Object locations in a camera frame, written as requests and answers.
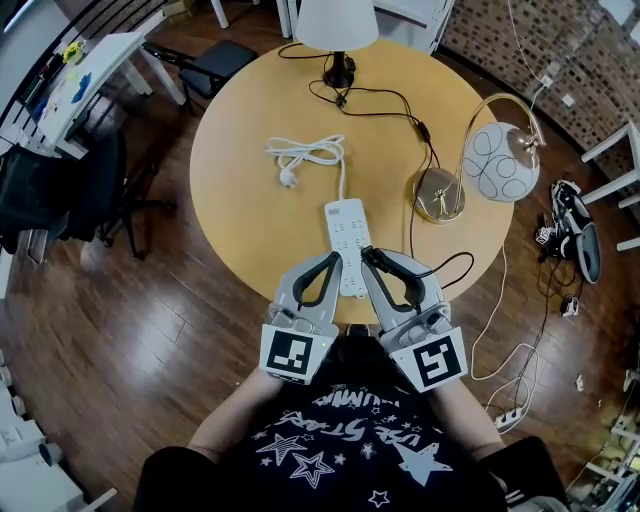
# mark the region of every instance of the round wooden table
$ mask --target round wooden table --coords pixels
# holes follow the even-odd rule
[[[297,47],[290,54],[313,54]],[[394,89],[406,96],[426,123],[442,167],[453,171],[466,126],[480,96],[444,64],[389,41],[352,52],[356,85]],[[323,205],[338,198],[338,166],[305,162],[295,171],[297,188],[283,187],[267,139],[284,137],[311,143],[344,134],[347,193],[364,203],[375,247],[408,252],[410,186],[425,146],[402,117],[351,117],[314,97],[307,86],[321,78],[324,59],[285,60],[276,50],[236,75],[205,113],[191,152],[191,193],[198,220],[211,246],[242,281],[273,300],[282,275],[306,258],[331,250]],[[326,97],[335,93],[316,84]],[[356,91],[351,112],[403,112],[392,94]],[[494,122],[489,109],[477,126]],[[509,230],[513,203],[499,203],[465,187],[466,208],[447,225],[416,214],[415,258],[435,267],[454,253],[469,251],[475,265],[465,279],[446,289],[446,300],[469,288],[489,267]],[[444,285],[464,273],[461,257],[437,276]],[[404,288],[390,282],[401,301]],[[340,297],[335,322],[378,323],[368,298]]]

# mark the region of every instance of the person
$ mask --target person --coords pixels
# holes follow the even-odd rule
[[[374,338],[349,336],[336,340],[309,386],[255,369],[188,447],[147,459],[134,511],[566,505],[540,439],[505,447],[462,381],[412,392]]]

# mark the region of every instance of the gold lamp base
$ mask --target gold lamp base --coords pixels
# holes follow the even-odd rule
[[[458,178],[440,168],[429,169],[420,184],[422,171],[413,179],[413,198],[417,196],[416,211],[434,224],[447,224],[457,219],[464,211],[464,188],[460,187],[460,200],[456,207]]]

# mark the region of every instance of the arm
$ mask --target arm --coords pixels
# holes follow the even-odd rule
[[[273,400],[283,382],[256,368],[233,394],[213,411],[194,434],[189,448],[218,463],[247,434],[262,405]]]
[[[476,460],[504,448],[491,418],[460,379],[432,390],[428,399],[447,434]]]

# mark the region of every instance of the lamp base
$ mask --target lamp base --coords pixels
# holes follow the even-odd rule
[[[355,76],[345,62],[344,52],[333,54],[333,66],[324,76],[324,83],[334,89],[346,89],[353,84]]]
[[[460,202],[456,208],[458,179],[449,171],[440,168],[429,169],[424,175],[420,190],[417,190],[422,171],[413,180],[412,204],[418,196],[416,211],[422,218],[434,224],[446,224],[457,219],[464,211],[464,188],[460,190]]]

